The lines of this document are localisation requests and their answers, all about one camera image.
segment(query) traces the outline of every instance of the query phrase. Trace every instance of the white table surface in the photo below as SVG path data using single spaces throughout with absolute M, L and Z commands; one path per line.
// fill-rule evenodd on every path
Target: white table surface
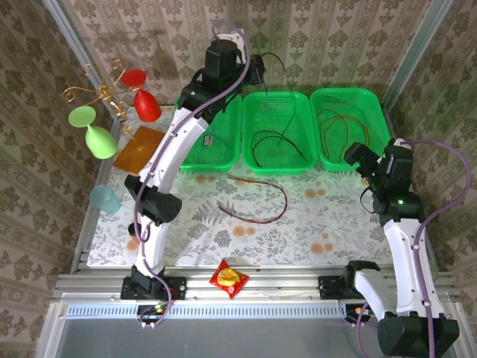
M 172 107 L 148 126 L 166 131 Z M 141 122 L 128 112 L 133 131 Z M 119 147 L 128 137 L 122 134 Z M 216 201 L 258 220 L 281 212 L 282 193 L 270 186 L 230 180 L 222 173 L 185 173 L 176 177 L 172 193 L 183 200 L 183 209 L 171 224 L 165 244 L 165 264 L 217 265 L 222 259 L 240 265 L 344 265 L 349 260 L 374 260 L 392 264 L 390 249 L 378 216 L 359 203 L 366 183 L 355 172 L 332 173 L 318 164 L 293 176 L 258 176 L 242 160 L 230 174 L 270 181 L 288 196 L 288 209 L 270 224 L 248 224 L 217 208 Z M 133 199 L 124 187 L 127 173 L 112 168 L 108 185 L 122 199 L 116 214 L 101 213 L 87 264 L 93 268 L 133 265 L 138 242 L 127 232 L 133 221 Z M 364 204 L 371 207 L 370 198 Z

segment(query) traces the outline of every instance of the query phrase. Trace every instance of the cable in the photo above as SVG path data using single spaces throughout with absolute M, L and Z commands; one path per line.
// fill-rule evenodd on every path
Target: cable
M 416 236 L 414 237 L 414 247 L 415 247 L 415 249 L 413 250 L 413 255 L 414 255 L 414 261 L 416 262 L 416 266 L 417 266 L 417 279 L 418 279 L 419 284 L 420 284 L 420 289 L 423 293 L 424 301 L 429 302 L 429 294 L 427 292 L 426 279 L 424 278 L 424 272 L 423 272 L 423 268 L 421 266 L 420 255 L 419 255 L 420 236 L 423 233 L 424 229 L 426 228 L 427 224 L 433 218 L 440 215 L 444 211 L 450 209 L 451 207 L 454 207 L 455 205 L 460 203 L 462 200 L 464 200 L 465 195 L 469 191 L 470 185 L 472 183 L 472 172 L 470 170 L 470 165 L 469 165 L 469 162 L 467 161 L 466 157 L 460 151 L 458 151 L 456 148 L 454 148 L 453 146 L 451 146 L 449 144 L 434 141 L 434 140 L 424 140 L 424 139 L 409 140 L 409 141 L 404 142 L 403 144 L 409 144 L 409 145 L 413 145 L 413 144 L 433 144 L 433 145 L 437 145 L 439 147 L 448 149 L 448 150 L 454 152 L 459 157 L 459 159 L 464 164 L 466 174 L 467 174 L 466 175 L 465 187 L 462 190 L 462 193 L 454 201 L 451 201 L 447 205 L 444 205 L 443 207 L 441 207 L 440 209 L 437 209 L 431 215 L 429 215 L 423 221 L 423 223 L 419 226 L 419 228 L 417 229 Z M 429 328 L 429 357 L 430 358 L 435 358 L 434 322 L 432 320 L 432 310 L 431 310 L 430 306 L 426 306 L 426 314 L 427 314 L 427 325 L 428 325 L 428 328 Z
M 333 112 L 335 114 L 335 116 L 331 116 L 331 117 L 328 117 L 327 119 L 325 119 L 324 121 L 322 121 L 320 123 L 320 128 L 319 128 L 319 132 L 320 132 L 320 140 L 321 140 L 321 148 L 323 149 L 323 154 L 325 154 L 327 157 L 328 157 L 328 160 L 330 160 L 330 155 L 329 155 L 329 148 L 328 148 L 328 143 L 326 142 L 326 133 L 329 131 L 329 129 L 339 120 L 339 119 L 342 119 L 343 120 L 343 123 L 344 125 L 346 126 L 346 142 L 344 143 L 343 147 L 341 147 L 341 151 L 340 151 L 340 156 L 339 156 L 339 161 L 341 162 L 342 161 L 342 157 L 343 157 L 343 151 L 345 150 L 348 142 L 350 141 L 350 126 L 348 125 L 346 119 L 351 119 L 352 121 L 360 124 L 363 128 L 363 132 L 364 132 L 364 144 L 366 146 L 369 146 L 369 143 L 370 143 L 370 134 L 369 134 L 369 131 L 367 130 L 366 126 L 364 126 L 363 122 L 361 122 L 359 119 L 357 119 L 355 116 L 351 116 L 350 114 L 340 114 L 338 112 L 336 112 L 335 110 L 329 110 L 329 109 L 324 109 L 324 110 L 321 110 L 317 115 L 317 119 L 318 117 L 325 111 L 329 111 L 329 112 Z M 322 137 L 322 132 L 323 132 L 323 129 L 322 127 L 325 125 L 326 122 L 328 122 L 330 119 L 334 119 L 334 121 L 332 122 L 331 125 L 328 126 L 328 128 L 324 131 L 323 133 L 323 139 L 321 139 Z
M 213 141 L 214 139 L 215 139 L 215 140 L 218 139 L 220 142 L 222 142 L 222 143 L 225 145 L 224 156 L 222 157 L 222 160 L 221 160 L 221 162 L 220 162 L 220 164 L 222 164 L 222 163 L 224 162 L 224 160 L 225 160 L 225 157 L 227 156 L 227 152 L 228 152 L 229 150 L 231 150 L 232 147 L 230 147 L 229 143 L 227 143 L 226 140 L 220 138 L 217 134 L 215 134 L 215 127 L 214 127 L 211 131 L 205 131 L 205 132 L 203 132 L 203 133 L 204 133 L 205 136 L 207 136 L 207 135 L 208 135 L 208 136 L 211 136 L 211 137 L 212 137 L 212 141 Z M 201 162 L 200 162 L 200 156 L 202 155 L 203 150 L 204 150 L 205 148 L 206 148 L 206 145 L 204 145 L 204 144 L 203 144 L 203 141 L 202 141 L 202 146 L 201 146 L 199 152 L 197 153 L 197 162 L 198 162 L 198 164 L 204 164 L 204 163 L 201 163 Z
M 271 54 L 272 56 L 274 56 L 276 59 L 278 59 L 278 61 L 280 62 L 280 64 L 282 65 L 282 68 L 283 68 L 283 73 L 285 75 L 285 80 L 286 80 L 286 68 L 285 68 L 285 64 L 283 63 L 282 59 L 278 56 L 278 54 L 274 54 L 273 52 L 265 52 L 264 54 L 262 54 L 262 57 L 264 57 L 266 54 Z M 297 106 L 295 105 L 294 103 L 294 97 L 291 95 L 292 94 L 292 90 L 293 90 L 293 86 L 288 82 L 288 80 L 286 80 L 286 83 L 287 85 L 290 87 L 290 98 L 291 98 L 291 101 L 293 102 L 293 114 L 291 115 L 290 119 L 288 120 L 288 123 L 285 127 L 285 129 L 283 130 L 281 136 L 280 136 L 280 140 L 278 141 L 277 145 L 280 144 L 280 142 L 282 141 L 283 139 L 283 134 L 285 134 L 285 132 L 287 131 L 288 127 L 290 127 L 290 124 L 291 124 L 291 121 L 293 120 L 293 118 L 295 117 L 295 115 L 297 114 Z
M 151 267 L 148 265 L 148 262 L 146 260 L 145 256 L 145 243 L 149 240 L 149 236 L 151 235 L 149 227 L 147 227 L 144 230 L 144 233 L 141 233 L 139 229 L 139 221 L 138 221 L 138 214 L 139 214 L 139 207 L 141 204 L 141 198 L 142 194 L 144 193 L 145 187 L 148 185 L 148 181 L 155 175 L 155 171 L 157 169 L 157 166 L 159 165 L 159 161 L 161 157 L 164 155 L 165 150 L 167 147 L 170 146 L 171 141 L 173 138 L 176 137 L 176 135 L 179 133 L 181 128 L 189 122 L 189 120 L 193 119 L 197 114 L 201 113 L 203 110 L 205 110 L 208 106 L 211 104 L 215 103 L 219 99 L 227 96 L 229 93 L 231 93 L 238 85 L 242 83 L 244 80 L 245 76 L 248 73 L 248 69 L 250 68 L 250 43 L 248 41 L 248 38 L 242 33 L 242 31 L 235 26 L 231 22 L 227 21 L 215 21 L 212 23 L 212 34 L 214 35 L 215 38 L 217 38 L 217 34 L 215 33 L 215 28 L 217 28 L 220 25 L 226 25 L 230 28 L 232 28 L 243 40 L 244 40 L 244 47 L 245 47 L 245 66 L 242 69 L 242 72 L 240 76 L 237 78 L 237 81 L 235 81 L 228 89 L 224 90 L 222 93 L 216 95 L 215 97 L 211 98 L 210 100 L 206 101 L 203 103 L 201 106 L 197 107 L 195 110 L 193 110 L 191 113 L 189 113 L 181 122 L 177 123 L 177 126 L 175 129 L 170 133 L 170 135 L 167 138 L 164 138 L 161 142 L 161 145 L 159 145 L 159 152 L 156 156 L 155 161 L 152 163 L 151 168 L 149 169 L 149 173 L 146 175 L 146 178 L 144 179 L 144 182 L 142 183 L 141 187 L 139 188 L 139 191 L 136 196 L 136 202 L 134 204 L 134 211 L 133 211 L 133 220 L 134 220 L 134 231 L 136 233 L 136 236 L 138 240 L 141 242 L 141 255 L 142 255 L 142 262 L 145 266 L 145 268 L 148 270 L 148 272 L 154 277 L 156 280 L 158 280 L 165 288 L 168 296 L 168 304 L 165 309 L 164 314 L 162 317 L 158 320 L 157 324 L 160 324 L 162 320 L 168 315 L 169 310 L 171 309 L 171 290 L 168 286 L 168 284 L 158 275 L 154 274 L 152 271 Z
M 376 211 L 369 211 L 366 206 L 363 204 L 363 196 L 364 194 L 368 191 L 368 190 L 371 190 L 371 187 L 370 186 L 367 186 L 363 192 L 361 193 L 361 195 L 359 196 L 359 202 L 361 203 L 361 206 L 363 207 L 363 209 L 365 209 L 366 211 L 369 212 L 369 214 L 376 214 Z
M 246 219 L 246 218 L 241 218 L 240 216 L 237 216 L 236 214 L 234 213 L 231 213 L 229 210 L 225 209 L 224 207 L 221 206 L 221 204 L 217 201 L 217 206 L 220 210 L 222 210 L 224 213 L 226 214 L 229 214 L 230 216 L 238 219 L 238 220 L 242 220 L 243 222 L 250 222 L 252 224 L 270 224 L 271 222 L 275 222 L 276 220 L 280 219 L 283 214 L 285 214 L 285 211 L 288 207 L 288 198 L 286 196 L 286 193 L 285 193 L 285 190 L 281 187 L 279 187 L 278 185 L 276 184 L 273 184 L 273 183 L 267 183 L 266 181 L 257 181 L 257 180 L 248 180 L 248 179 L 243 179 L 243 178 L 239 178 L 239 177 L 236 177 L 235 175 L 230 175 L 230 174 L 227 174 L 227 177 L 229 179 L 234 179 L 234 180 L 242 180 L 244 181 L 245 183 L 256 183 L 256 184 L 265 184 L 265 185 L 269 185 L 269 186 L 272 186 L 274 188 L 277 188 L 280 192 L 283 193 L 283 195 L 285 196 L 285 206 L 283 207 L 283 211 L 275 218 L 273 219 L 270 219 L 270 220 L 265 220 L 263 222 L 259 222 L 257 220 L 252 220 L 252 219 Z
M 273 134 L 279 134 L 280 136 L 266 136 L 264 138 L 261 138 L 255 145 L 253 145 L 253 141 L 255 140 L 255 137 L 257 134 L 259 133 L 273 133 Z M 294 146 L 294 148 L 297 150 L 298 154 L 300 154 L 300 156 L 303 158 L 303 160 L 305 160 L 306 162 L 306 158 L 305 156 L 303 155 L 302 151 L 300 149 L 298 149 L 297 145 L 295 143 L 293 143 L 289 138 L 287 138 L 286 136 L 283 136 L 282 134 L 280 134 L 279 132 L 277 131 L 266 131 L 266 130 L 263 130 L 263 131 L 257 131 L 255 132 L 255 134 L 253 135 L 252 137 L 252 140 L 250 141 L 250 149 L 252 151 L 252 155 L 253 155 L 253 159 L 255 160 L 255 163 L 256 165 L 258 165 L 260 168 L 262 167 L 258 160 L 256 159 L 256 155 L 255 155 L 255 149 L 257 147 L 257 145 L 262 142 L 263 140 L 267 139 L 267 138 L 280 138 L 282 137 L 286 142 L 290 143 L 291 145 Z
M 364 350 L 363 343 L 361 342 L 361 320 L 363 319 L 363 314 L 364 310 L 369 307 L 369 304 L 365 303 L 364 306 L 361 308 L 361 312 L 358 315 L 358 320 L 356 321 L 356 338 L 358 340 L 359 347 L 361 349 L 361 352 L 363 353 L 363 356 L 366 358 L 370 358 L 367 354 L 366 351 Z
M 354 318 L 351 315 L 348 315 L 347 318 L 349 318 L 351 321 L 354 321 L 355 323 L 358 322 L 356 318 Z M 378 327 L 378 324 L 375 322 L 362 322 L 365 326 L 371 326 L 371 327 Z

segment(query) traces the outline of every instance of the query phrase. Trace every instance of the red wire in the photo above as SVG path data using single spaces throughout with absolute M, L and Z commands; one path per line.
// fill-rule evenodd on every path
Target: red wire
M 252 220 L 252 219 L 247 219 L 247 218 L 241 218 L 240 216 L 237 216 L 236 214 L 234 213 L 231 213 L 229 210 L 225 209 L 224 207 L 222 207 L 220 205 L 220 203 L 217 201 L 217 206 L 220 210 L 222 210 L 224 213 L 232 216 L 233 218 L 236 218 L 238 220 L 242 220 L 243 222 L 250 222 L 252 224 L 270 224 L 271 222 L 275 222 L 276 220 L 280 219 L 283 214 L 285 214 L 285 211 L 286 211 L 286 208 L 288 207 L 288 198 L 286 196 L 286 193 L 285 193 L 285 190 L 283 190 L 282 188 L 280 188 L 278 185 L 276 184 L 272 184 L 272 183 L 267 183 L 265 181 L 256 181 L 256 180 L 248 180 L 248 179 L 242 179 L 242 178 L 239 178 L 239 177 L 236 177 L 234 175 L 230 175 L 230 174 L 227 174 L 227 177 L 229 179 L 234 179 L 234 180 L 241 180 L 241 181 L 244 181 L 245 183 L 255 183 L 255 184 L 265 184 L 265 185 L 269 185 L 269 186 L 272 186 L 274 188 L 277 188 L 280 192 L 283 193 L 283 195 L 285 196 L 285 206 L 283 207 L 283 211 L 276 217 L 276 218 L 273 218 L 273 219 L 270 219 L 270 220 L 266 220 L 264 222 L 259 222 L 257 220 Z

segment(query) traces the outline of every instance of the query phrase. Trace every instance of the blue cup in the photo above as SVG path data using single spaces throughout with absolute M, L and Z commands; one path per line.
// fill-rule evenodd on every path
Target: blue cup
M 89 194 L 89 201 L 105 213 L 114 214 L 121 207 L 121 201 L 108 185 L 99 185 Z

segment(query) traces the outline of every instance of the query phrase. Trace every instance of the wine glass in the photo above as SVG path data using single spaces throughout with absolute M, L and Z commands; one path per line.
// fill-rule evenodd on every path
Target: wine glass
M 146 81 L 146 72 L 141 69 L 131 69 L 122 76 L 122 83 L 125 86 L 134 88 L 137 92 L 134 96 L 134 107 L 143 122 L 155 122 L 161 117 L 161 108 L 156 98 L 141 88 Z
M 96 118 L 96 111 L 90 106 L 80 106 L 71 111 L 68 116 L 70 125 L 76 128 L 86 127 L 86 145 L 98 159 L 111 158 L 118 151 L 118 143 L 109 131 L 91 125 Z

